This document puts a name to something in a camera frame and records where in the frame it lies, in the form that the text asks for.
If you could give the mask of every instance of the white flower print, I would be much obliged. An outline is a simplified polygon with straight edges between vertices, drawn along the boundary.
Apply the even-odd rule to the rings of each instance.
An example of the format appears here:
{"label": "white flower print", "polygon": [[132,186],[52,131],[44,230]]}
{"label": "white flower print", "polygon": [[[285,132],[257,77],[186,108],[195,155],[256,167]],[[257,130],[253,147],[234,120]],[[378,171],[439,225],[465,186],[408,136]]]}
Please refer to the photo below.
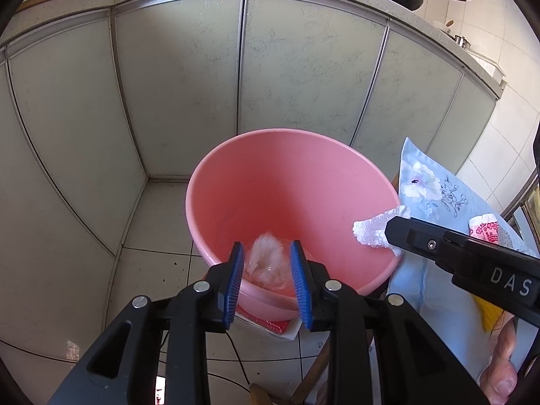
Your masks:
{"label": "white flower print", "polygon": [[407,178],[401,186],[405,196],[423,197],[428,201],[441,200],[441,180],[426,165],[417,161],[411,166],[402,161],[401,175]]}

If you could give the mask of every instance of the silver screw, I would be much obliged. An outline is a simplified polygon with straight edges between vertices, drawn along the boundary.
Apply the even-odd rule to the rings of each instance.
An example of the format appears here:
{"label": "silver screw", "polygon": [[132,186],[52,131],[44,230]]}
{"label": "silver screw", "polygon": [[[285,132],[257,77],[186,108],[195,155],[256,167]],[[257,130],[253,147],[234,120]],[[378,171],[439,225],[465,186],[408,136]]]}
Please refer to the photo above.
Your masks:
{"label": "silver screw", "polygon": [[339,291],[341,289],[341,282],[337,280],[328,280],[325,283],[325,286],[329,291]]}
{"label": "silver screw", "polygon": [[193,285],[193,289],[195,289],[195,292],[206,292],[210,289],[210,284],[204,280],[201,280]]}
{"label": "silver screw", "polygon": [[135,297],[131,302],[135,309],[144,308],[148,304],[148,299],[144,295]]}
{"label": "silver screw", "polygon": [[388,303],[392,306],[401,306],[403,304],[403,297],[399,294],[390,294],[388,296]]}

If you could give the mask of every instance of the pink bucket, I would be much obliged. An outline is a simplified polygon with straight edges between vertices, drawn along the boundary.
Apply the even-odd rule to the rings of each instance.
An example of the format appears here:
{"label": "pink bucket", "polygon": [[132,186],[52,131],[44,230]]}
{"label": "pink bucket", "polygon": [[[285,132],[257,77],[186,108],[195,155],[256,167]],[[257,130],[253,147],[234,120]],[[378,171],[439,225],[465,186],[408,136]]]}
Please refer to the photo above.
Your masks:
{"label": "pink bucket", "polygon": [[[234,241],[249,249],[270,232],[300,239],[331,278],[369,294],[398,264],[390,250],[360,245],[353,222],[399,205],[390,182],[363,155],[338,141],[295,129],[234,137],[199,163],[187,188],[191,235],[211,266]],[[296,318],[296,298],[242,280],[239,304],[269,321]]]}

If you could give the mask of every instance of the blue gripper pad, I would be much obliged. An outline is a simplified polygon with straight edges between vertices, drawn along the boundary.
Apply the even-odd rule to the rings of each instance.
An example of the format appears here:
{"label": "blue gripper pad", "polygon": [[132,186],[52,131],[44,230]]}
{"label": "blue gripper pad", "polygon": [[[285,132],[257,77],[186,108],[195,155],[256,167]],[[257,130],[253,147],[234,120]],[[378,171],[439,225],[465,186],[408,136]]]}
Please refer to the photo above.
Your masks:
{"label": "blue gripper pad", "polygon": [[300,241],[291,243],[291,271],[293,273],[294,291],[298,300],[300,317],[307,329],[313,324],[311,288],[306,273],[311,275]]}
{"label": "blue gripper pad", "polygon": [[234,242],[229,257],[229,265],[231,275],[223,297],[223,324],[225,324],[226,329],[229,329],[234,320],[242,274],[244,273],[244,246],[240,242]]}

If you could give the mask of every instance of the light blue fabric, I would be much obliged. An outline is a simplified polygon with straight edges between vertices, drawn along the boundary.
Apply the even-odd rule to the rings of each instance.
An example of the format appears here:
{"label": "light blue fabric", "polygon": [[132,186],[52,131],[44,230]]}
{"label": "light blue fabric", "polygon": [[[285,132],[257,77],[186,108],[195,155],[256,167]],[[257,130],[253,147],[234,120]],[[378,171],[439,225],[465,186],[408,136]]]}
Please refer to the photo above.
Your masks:
{"label": "light blue fabric", "polygon": [[[411,208],[411,217],[465,234],[469,233],[472,217],[496,214],[483,199],[409,139],[405,140],[401,153],[399,196],[401,203]],[[510,235],[514,249],[533,254],[506,221],[500,216],[497,220]],[[390,280],[388,293],[402,294],[477,380],[489,362],[489,333],[482,328],[480,311],[472,296],[454,286],[451,279],[452,276],[435,262],[405,251]],[[536,331],[536,328],[518,326],[520,347],[530,348]],[[523,359],[513,358],[512,362],[519,368]]]}

